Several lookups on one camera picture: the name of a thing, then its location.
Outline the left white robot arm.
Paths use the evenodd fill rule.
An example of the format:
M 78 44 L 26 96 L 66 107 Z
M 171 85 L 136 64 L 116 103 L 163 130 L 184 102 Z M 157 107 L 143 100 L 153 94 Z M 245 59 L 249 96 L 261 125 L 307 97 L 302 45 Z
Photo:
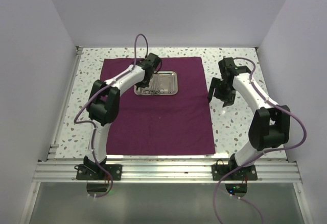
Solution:
M 109 80 L 94 82 L 86 106 L 90 120 L 95 124 L 89 143 L 88 153 L 83 164 L 94 179 L 101 179 L 106 174 L 106 145 L 109 129 L 118 116 L 120 97 L 133 86 L 148 87 L 150 79 L 162 67 L 159 56 L 150 53 L 144 59 L 136 61 L 126 70 Z

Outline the purple surgical wrap cloth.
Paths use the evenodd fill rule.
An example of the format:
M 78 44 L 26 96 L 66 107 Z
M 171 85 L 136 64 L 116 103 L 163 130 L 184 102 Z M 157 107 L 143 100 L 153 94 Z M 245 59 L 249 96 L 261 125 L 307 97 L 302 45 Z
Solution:
M 163 58 L 177 75 L 175 95 L 121 91 L 114 122 L 99 127 L 95 149 L 109 155 L 212 155 L 215 152 L 207 85 L 199 57 Z

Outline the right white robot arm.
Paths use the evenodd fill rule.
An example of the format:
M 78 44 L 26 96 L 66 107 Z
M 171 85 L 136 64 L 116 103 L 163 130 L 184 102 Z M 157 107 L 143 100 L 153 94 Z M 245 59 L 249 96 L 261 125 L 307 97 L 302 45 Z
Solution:
M 234 58 L 223 58 L 218 62 L 221 77 L 212 78 L 207 99 L 223 102 L 223 107 L 234 104 L 239 93 L 253 112 L 248 131 L 248 142 L 228 162 L 228 175 L 240 179 L 246 173 L 246 167 L 254 164 L 251 159 L 265 150 L 275 149 L 289 141 L 290 109 L 279 106 L 259 87 L 253 78 L 255 63 L 248 60 L 248 66 L 237 66 Z

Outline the steel forceps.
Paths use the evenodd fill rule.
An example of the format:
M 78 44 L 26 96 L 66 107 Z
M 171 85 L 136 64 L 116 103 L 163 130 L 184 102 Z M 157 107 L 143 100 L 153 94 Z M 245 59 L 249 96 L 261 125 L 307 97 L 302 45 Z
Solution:
M 137 91 L 140 93 L 140 94 L 149 94 L 150 93 L 150 87 L 139 87 L 137 89 Z

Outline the steel surgical scissors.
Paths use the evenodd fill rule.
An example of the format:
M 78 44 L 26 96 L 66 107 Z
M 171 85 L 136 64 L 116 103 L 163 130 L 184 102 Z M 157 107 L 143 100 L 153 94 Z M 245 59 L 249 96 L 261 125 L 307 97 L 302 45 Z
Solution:
M 160 95 L 160 94 L 164 94 L 164 91 L 165 90 L 161 87 L 160 75 L 155 74 L 152 77 L 152 84 L 150 86 L 150 93 L 152 95 Z

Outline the steel instrument tray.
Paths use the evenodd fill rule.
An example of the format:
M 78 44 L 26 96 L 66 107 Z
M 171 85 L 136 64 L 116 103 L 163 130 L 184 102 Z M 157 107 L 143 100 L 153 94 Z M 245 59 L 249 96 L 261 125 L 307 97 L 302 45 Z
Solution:
M 163 95 L 175 95 L 178 92 L 178 78 L 177 73 L 174 71 L 159 71 L 158 74 L 160 75 L 161 87 L 165 90 L 164 94 L 160 95 L 153 95 L 153 96 L 163 96 Z M 139 96 L 150 96 L 149 94 L 140 94 L 137 91 L 137 87 L 134 87 L 134 94 Z

